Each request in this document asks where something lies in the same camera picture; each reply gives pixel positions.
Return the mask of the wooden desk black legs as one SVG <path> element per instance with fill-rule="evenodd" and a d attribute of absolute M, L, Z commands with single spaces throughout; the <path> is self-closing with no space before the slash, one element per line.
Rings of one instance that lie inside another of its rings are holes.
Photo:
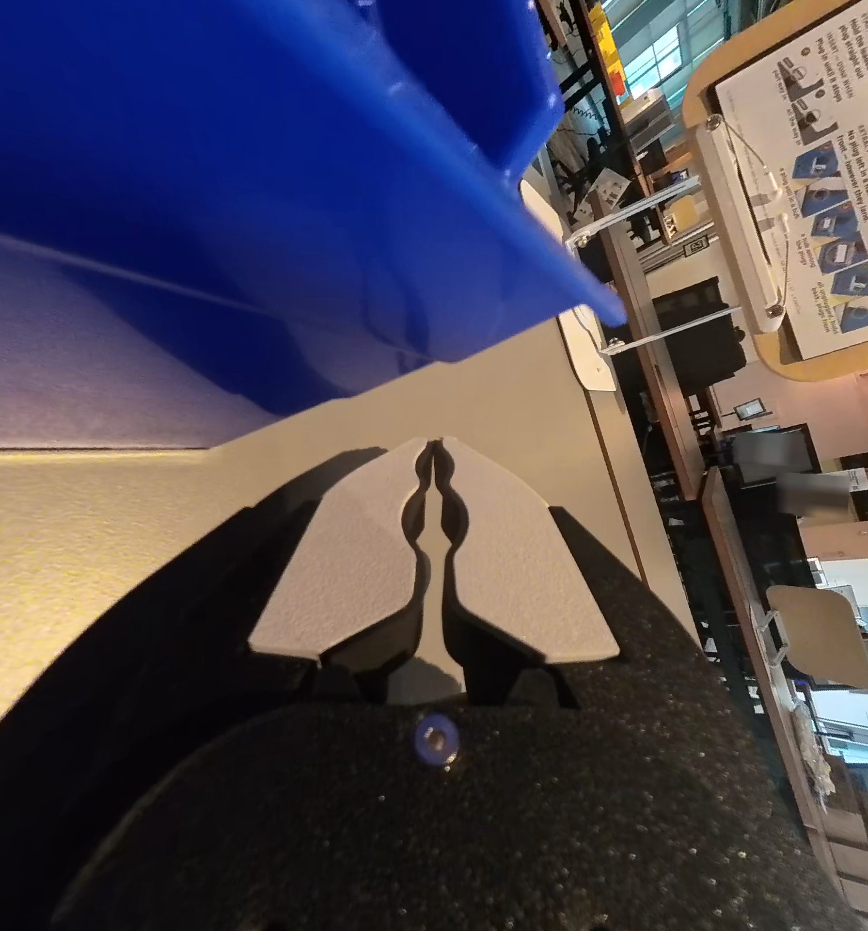
<path fill-rule="evenodd" d="M 798 812 L 798 823 L 807 836 L 813 855 L 833 882 L 836 892 L 855 910 L 855 903 L 847 895 L 847 891 L 853 891 L 854 888 L 846 888 L 845 877 L 836 871 L 832 844 L 824 830 L 823 807 L 812 792 L 800 747 L 793 733 L 791 690 L 782 670 L 772 665 L 767 653 L 765 629 L 762 626 L 765 618 L 763 603 L 719 468 L 708 469 L 700 503 L 741 628 L 742 641 L 755 673 L 761 704 L 772 729 L 774 759 L 781 764 L 785 773 L 789 797 Z"/>

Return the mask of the printed instruction sheet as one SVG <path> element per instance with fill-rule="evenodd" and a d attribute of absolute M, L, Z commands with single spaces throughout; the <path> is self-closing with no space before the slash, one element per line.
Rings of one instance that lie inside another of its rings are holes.
<path fill-rule="evenodd" d="M 787 354 L 868 346 L 868 2 L 714 84 Z"/>

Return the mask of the white picture sheet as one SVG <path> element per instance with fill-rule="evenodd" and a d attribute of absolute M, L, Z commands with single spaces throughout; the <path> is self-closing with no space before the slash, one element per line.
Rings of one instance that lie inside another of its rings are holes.
<path fill-rule="evenodd" d="M 574 217 L 582 222 L 594 218 L 592 198 L 596 196 L 603 203 L 607 212 L 617 208 L 624 198 L 631 183 L 629 178 L 608 167 L 602 168 L 592 178 L 587 189 L 581 194 L 578 204 L 574 204 Z"/>

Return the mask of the beige chair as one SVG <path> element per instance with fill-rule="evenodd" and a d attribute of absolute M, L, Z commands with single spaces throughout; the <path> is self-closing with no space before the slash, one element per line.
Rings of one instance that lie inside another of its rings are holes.
<path fill-rule="evenodd" d="M 815 681 L 868 689 L 868 649 L 849 601 L 827 588 L 771 586 L 789 665 Z"/>

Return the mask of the black monitor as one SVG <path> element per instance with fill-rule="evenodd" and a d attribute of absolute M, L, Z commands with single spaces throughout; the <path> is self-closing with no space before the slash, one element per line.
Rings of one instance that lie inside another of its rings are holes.
<path fill-rule="evenodd" d="M 652 302 L 663 331 L 729 308 L 717 276 L 654 297 Z M 743 336 L 743 330 L 725 315 L 666 338 L 679 389 L 686 398 L 730 380 L 745 367 Z"/>

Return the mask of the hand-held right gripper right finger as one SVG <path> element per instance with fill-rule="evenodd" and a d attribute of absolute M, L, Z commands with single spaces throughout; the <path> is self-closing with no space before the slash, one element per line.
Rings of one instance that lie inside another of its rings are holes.
<path fill-rule="evenodd" d="M 452 436 L 436 444 L 436 483 L 444 644 L 473 704 L 504 704 L 521 676 L 559 702 L 559 668 L 621 654 L 541 495 Z"/>

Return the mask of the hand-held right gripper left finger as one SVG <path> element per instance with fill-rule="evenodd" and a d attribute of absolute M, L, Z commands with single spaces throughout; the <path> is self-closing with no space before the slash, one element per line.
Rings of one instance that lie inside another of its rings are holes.
<path fill-rule="evenodd" d="M 417 658 L 431 456 L 415 437 L 325 491 L 249 635 L 254 655 L 342 670 L 393 704 L 435 698 L 435 666 Z"/>

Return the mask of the paned window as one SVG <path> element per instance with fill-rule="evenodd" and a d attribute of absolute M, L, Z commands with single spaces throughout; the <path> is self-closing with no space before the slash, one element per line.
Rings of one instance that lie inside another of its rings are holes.
<path fill-rule="evenodd" d="M 683 65 L 683 28 L 676 24 L 649 42 L 626 65 L 626 87 L 639 97 L 679 71 Z"/>

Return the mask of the blue plastic bin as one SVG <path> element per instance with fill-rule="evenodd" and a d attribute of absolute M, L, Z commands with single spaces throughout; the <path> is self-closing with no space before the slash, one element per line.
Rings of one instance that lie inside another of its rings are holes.
<path fill-rule="evenodd" d="M 533 2 L 0 2 L 0 250 L 277 415 L 626 310 L 531 215 Z"/>

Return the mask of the long grey desk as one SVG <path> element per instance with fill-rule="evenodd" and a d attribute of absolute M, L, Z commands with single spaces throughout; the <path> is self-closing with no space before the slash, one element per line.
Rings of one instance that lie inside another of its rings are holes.
<path fill-rule="evenodd" d="M 627 322 L 618 332 L 630 338 L 612 355 L 622 396 L 629 413 L 651 414 L 646 423 L 662 436 L 661 441 L 653 442 L 653 451 L 647 450 L 642 457 L 651 476 L 660 479 L 673 473 L 677 493 L 684 500 L 695 501 L 707 469 L 665 340 L 641 343 L 659 334 L 661 326 L 646 273 L 628 235 L 628 220 L 610 223 L 595 239 L 603 247 L 626 312 Z"/>

